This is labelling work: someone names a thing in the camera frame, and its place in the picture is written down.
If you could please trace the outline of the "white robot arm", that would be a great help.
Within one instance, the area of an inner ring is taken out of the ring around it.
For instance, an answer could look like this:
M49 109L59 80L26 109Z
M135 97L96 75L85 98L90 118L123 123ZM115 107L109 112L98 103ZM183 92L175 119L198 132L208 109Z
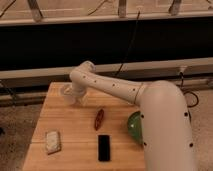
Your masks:
M71 71L73 95L82 97L91 87L140 108L146 171L197 171L190 115L178 86L110 78L94 70L85 61Z

